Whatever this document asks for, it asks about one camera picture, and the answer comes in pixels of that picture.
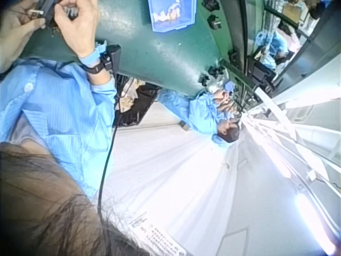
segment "hand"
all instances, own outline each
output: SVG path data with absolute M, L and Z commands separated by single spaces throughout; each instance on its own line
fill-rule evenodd
M 71 21 L 64 7 L 76 4 L 79 8 L 78 17 Z M 100 18 L 98 0 L 62 0 L 54 8 L 54 20 L 68 46 L 84 58 L 95 50 L 95 33 Z
M 229 98 L 229 94 L 226 92 L 225 89 L 220 89 L 214 93 L 215 99 L 223 99 L 222 101 L 225 101 Z
M 45 19 L 31 20 L 27 10 L 35 0 L 23 0 L 10 7 L 1 18 L 0 29 L 0 73 L 6 72 L 20 56 L 33 32 L 45 27 Z

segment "green metal surface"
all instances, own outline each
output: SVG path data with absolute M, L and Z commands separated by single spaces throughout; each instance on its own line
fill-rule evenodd
M 232 49 L 225 16 L 218 14 L 223 28 L 210 29 L 209 12 L 198 0 L 196 23 L 167 33 L 154 33 L 147 0 L 100 0 L 101 20 L 97 40 L 122 48 L 120 74 L 143 79 L 169 89 L 195 95 L 203 87 L 202 74 Z M 58 33 L 36 32 L 24 57 L 77 61 Z

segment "wrist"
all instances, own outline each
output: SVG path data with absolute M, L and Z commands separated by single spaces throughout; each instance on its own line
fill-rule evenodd
M 93 65 L 97 60 L 99 60 L 101 54 L 105 52 L 106 49 L 107 41 L 104 41 L 104 44 L 98 45 L 92 50 L 92 52 L 88 53 L 86 56 L 82 57 L 83 54 L 81 54 L 78 55 L 78 58 L 83 65 L 90 67 L 89 65 Z
M 86 58 L 87 56 L 91 55 L 95 51 L 95 46 L 90 47 L 88 50 L 85 50 L 83 52 L 76 53 L 78 58 Z
M 88 68 L 93 68 L 93 67 L 97 66 L 99 63 L 101 63 L 101 59 L 97 58 L 92 63 L 89 63 L 89 64 L 87 64 L 85 66 L 87 66 Z

